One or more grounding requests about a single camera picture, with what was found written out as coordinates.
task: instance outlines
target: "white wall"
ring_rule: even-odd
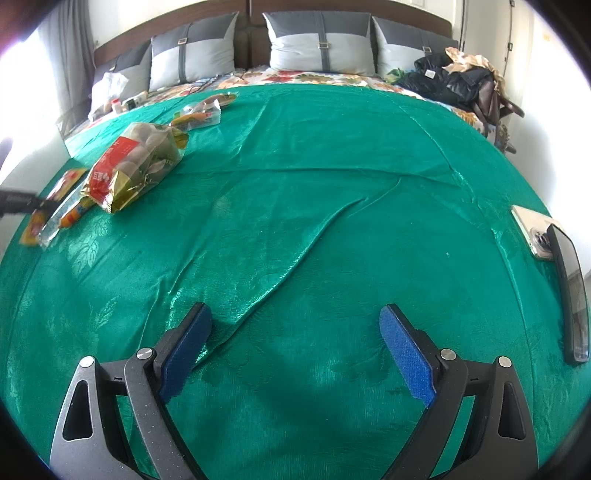
[[[200,0],[88,0],[95,45],[102,45],[150,18]]]
[[[564,44],[534,14],[522,107],[509,128],[509,159],[573,240],[583,274],[591,270],[591,89]]]
[[[505,67],[511,7],[508,0],[468,0],[464,51],[485,56],[501,73]],[[506,78],[506,94],[521,103],[533,33],[534,11],[525,0],[515,0]]]
[[[102,45],[150,18],[198,1],[203,0],[89,0],[90,27],[95,45]],[[443,17],[449,20],[452,25],[456,23],[456,17],[459,14],[456,11],[456,3],[460,5],[460,8],[462,4],[462,0],[399,1]]]

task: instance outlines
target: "packaged snack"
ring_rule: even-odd
[[[94,206],[95,203],[88,197],[81,197],[76,203],[68,210],[61,218],[58,223],[58,228],[70,228],[78,220],[82,218],[90,207]]]
[[[52,188],[47,196],[48,200],[61,201],[72,189],[74,185],[86,173],[86,168],[72,168],[66,170],[60,180]],[[19,243],[27,247],[37,246],[37,235],[43,229],[49,219],[49,214],[43,210],[35,210],[29,218],[29,223],[22,232]]]
[[[237,93],[216,93],[211,97],[207,97],[205,100],[201,100],[199,103],[193,105],[191,108],[193,112],[205,112],[217,100],[217,102],[220,105],[220,108],[223,110],[224,107],[230,105],[230,103],[236,100],[237,97]]]
[[[37,243],[41,245],[43,248],[49,247],[49,244],[56,237],[60,228],[66,228],[65,226],[60,227],[63,217],[68,215],[73,209],[76,208],[77,205],[80,204],[82,200],[84,200],[84,197],[82,197],[81,194],[82,187],[84,186],[84,184],[85,182],[82,182],[74,190],[72,190],[72,192],[66,197],[66,199],[53,213],[51,218],[47,221],[41,232],[39,232],[39,234],[37,235]]]
[[[197,108],[201,108],[201,103],[197,104]],[[217,125],[220,122],[222,108],[217,100],[209,104],[207,110],[199,111],[192,110],[191,107],[185,107],[182,112],[174,114],[174,119],[170,122],[171,127],[176,127],[183,132],[188,132],[196,128],[209,127],[209,125]]]
[[[105,212],[118,212],[181,161],[187,140],[187,134],[166,125],[130,124],[90,169],[82,196]]]

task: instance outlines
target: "gray and white pillow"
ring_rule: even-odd
[[[400,69],[414,70],[414,62],[427,53],[445,53],[457,40],[417,27],[373,17],[378,39],[378,75]]]
[[[203,18],[152,37],[150,92],[234,70],[237,17]]]
[[[271,68],[374,75],[370,14],[361,12],[266,12]]]
[[[100,65],[95,70],[93,85],[100,82],[106,72],[120,73],[127,78],[127,84],[119,95],[123,103],[128,98],[147,91],[150,86],[150,64],[152,54],[150,52],[150,41],[142,43],[131,50],[122,53],[117,58]],[[103,103],[100,99],[93,99],[97,103]]]

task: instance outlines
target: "metal screw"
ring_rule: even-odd
[[[152,356],[152,349],[151,348],[140,348],[138,350],[138,352],[135,354],[135,356],[137,358],[139,358],[140,360],[147,360],[148,358],[150,358]]]
[[[500,356],[499,357],[499,365],[505,368],[509,368],[512,363],[511,360],[505,356]]]
[[[448,360],[449,362],[451,362],[452,360],[455,360],[456,357],[456,353],[449,348],[444,348],[443,350],[441,350],[441,358],[443,358],[444,360]]]
[[[89,355],[89,356],[86,356],[86,357],[84,357],[83,359],[81,359],[81,360],[80,360],[80,363],[79,363],[79,365],[80,365],[82,368],[88,368],[88,367],[90,367],[90,366],[91,366],[93,363],[95,363],[95,357],[93,357],[93,356],[90,356],[90,355]]]

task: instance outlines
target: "cable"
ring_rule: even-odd
[[[513,34],[513,9],[515,8],[515,0],[509,0],[509,40],[507,41],[507,55],[505,56],[505,68],[503,69],[503,77],[507,73],[507,65],[509,63],[509,53],[513,50],[511,43],[511,35]]]
[[[464,27],[466,25],[466,0],[462,0],[462,24],[460,26],[460,41],[458,42],[458,46],[460,50],[464,50],[462,47],[462,40],[464,40]]]

